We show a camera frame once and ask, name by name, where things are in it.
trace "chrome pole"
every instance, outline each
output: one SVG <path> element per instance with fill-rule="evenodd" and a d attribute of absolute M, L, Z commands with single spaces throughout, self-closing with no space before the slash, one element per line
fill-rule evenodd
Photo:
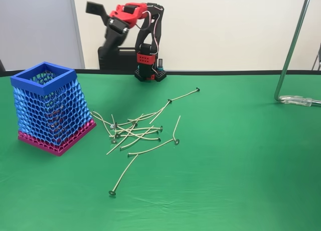
<path fill-rule="evenodd" d="M 316 61 L 317 61 L 318 57 L 319 57 L 319 54 L 317 54 L 317 56 L 316 56 L 316 58 L 315 58 L 315 61 L 314 61 L 314 64 L 313 64 L 313 67 L 312 67 L 312 70 L 311 70 L 311 71 L 314 70 L 314 67 L 315 67 L 315 64 L 316 64 Z"/>
<path fill-rule="evenodd" d="M 276 101 L 280 101 L 280 98 L 279 98 L 280 90 L 281 90 L 281 87 L 282 87 L 282 84 L 283 84 L 283 81 L 284 81 L 284 77 L 286 75 L 286 71 L 287 71 L 287 69 L 289 67 L 289 64 L 290 64 L 290 61 L 291 61 L 291 58 L 292 58 L 292 55 L 293 55 L 293 51 L 294 51 L 294 48 L 295 48 L 295 45 L 296 45 L 297 38 L 299 37 L 299 33 L 300 33 L 300 30 L 301 30 L 301 27 L 302 27 L 302 24 L 303 24 L 304 16 L 305 16 L 307 7 L 309 5 L 309 2 L 310 2 L 310 0 L 304 0 L 303 7 L 302 7 L 302 10 L 301 10 L 301 14 L 300 14 L 299 20 L 297 22 L 297 26 L 296 26 L 296 29 L 295 29 L 295 32 L 294 32 L 294 36 L 293 36 L 293 39 L 292 39 L 292 43 L 291 43 L 289 52 L 287 54 L 287 57 L 286 57 L 286 60 L 285 60 L 285 63 L 284 63 L 284 66 L 283 66 L 283 69 L 282 69 L 282 72 L 281 72 L 281 76 L 280 76 L 279 82 L 277 84 L 275 93 L 274 93 L 274 99 Z"/>

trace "white wall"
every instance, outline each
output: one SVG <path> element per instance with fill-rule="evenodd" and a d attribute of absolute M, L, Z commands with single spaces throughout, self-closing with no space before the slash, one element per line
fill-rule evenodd
<path fill-rule="evenodd" d="M 303 0 L 75 0 L 86 68 L 99 68 L 105 26 L 86 2 L 152 2 L 165 8 L 159 58 L 166 70 L 280 70 Z M 289 69 L 311 68 L 321 42 L 321 0 L 311 0 Z M 123 46 L 134 46 L 138 28 Z"/>

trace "metal stand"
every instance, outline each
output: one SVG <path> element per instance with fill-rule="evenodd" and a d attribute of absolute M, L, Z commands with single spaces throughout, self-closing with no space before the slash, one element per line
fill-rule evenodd
<path fill-rule="evenodd" d="M 295 48 L 295 45 L 297 42 L 297 38 L 298 38 L 300 30 L 301 30 L 302 24 L 303 24 L 304 16 L 305 16 L 307 7 L 309 5 L 309 2 L 310 2 L 310 0 L 304 0 L 302 11 L 301 11 L 299 20 L 297 22 L 295 33 L 294 33 L 294 36 L 292 39 L 292 43 L 291 43 L 289 52 L 287 54 L 287 57 L 286 57 L 286 60 L 285 60 L 285 63 L 284 63 L 284 66 L 283 66 L 283 69 L 281 72 L 281 76 L 280 76 L 279 82 L 277 84 L 275 93 L 274 93 L 274 99 L 278 102 L 282 102 L 285 104 L 298 104 L 298 105 L 303 105 L 303 106 L 311 106 L 311 104 L 321 105 L 321 101 L 313 100 L 311 98 L 303 98 L 300 96 L 280 96 L 279 95 L 283 81 L 284 81 L 284 77 L 286 75 L 287 69 L 289 67 L 289 64 L 290 64 L 290 61 L 291 61 L 291 58 L 293 55 L 293 51 L 294 51 L 294 48 Z"/>
<path fill-rule="evenodd" d="M 317 60 L 319 60 L 319 67 L 318 67 L 317 70 L 318 70 L 318 71 L 320 70 L 320 68 L 321 68 L 321 59 L 320 59 L 320 57 L 321 57 L 321 45 L 320 45 L 319 52 L 318 52 L 317 55 L 316 55 L 316 58 L 315 58 L 315 61 L 314 61 L 314 64 L 313 64 L 313 67 L 312 67 L 312 70 L 311 70 L 311 71 L 313 71 L 314 66 L 315 66 Z"/>

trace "green tablecloth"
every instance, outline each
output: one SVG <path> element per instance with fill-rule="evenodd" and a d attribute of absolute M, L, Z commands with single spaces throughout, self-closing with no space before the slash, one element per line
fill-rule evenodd
<path fill-rule="evenodd" d="M 97 127 L 63 156 L 17 140 L 8 77 L 0 78 L 0 230 L 320 230 L 321 108 L 278 104 L 278 76 L 78 75 L 91 110 L 118 123 L 159 110 L 162 142 L 112 147 Z M 282 94 L 321 99 L 321 76 L 287 76 Z M 148 121 L 139 123 L 146 127 Z"/>

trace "hexagonal mesh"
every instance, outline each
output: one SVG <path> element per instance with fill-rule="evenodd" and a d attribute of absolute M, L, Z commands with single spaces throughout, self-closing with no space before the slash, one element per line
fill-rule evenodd
<path fill-rule="evenodd" d="M 39 84 L 55 78 L 41 73 L 31 80 Z M 19 130 L 32 137 L 60 146 L 92 117 L 77 79 L 46 96 L 14 87 Z"/>
<path fill-rule="evenodd" d="M 47 82 L 53 80 L 55 77 L 55 73 L 45 70 L 44 72 L 39 73 L 38 75 L 30 78 L 30 81 L 44 85 Z"/>

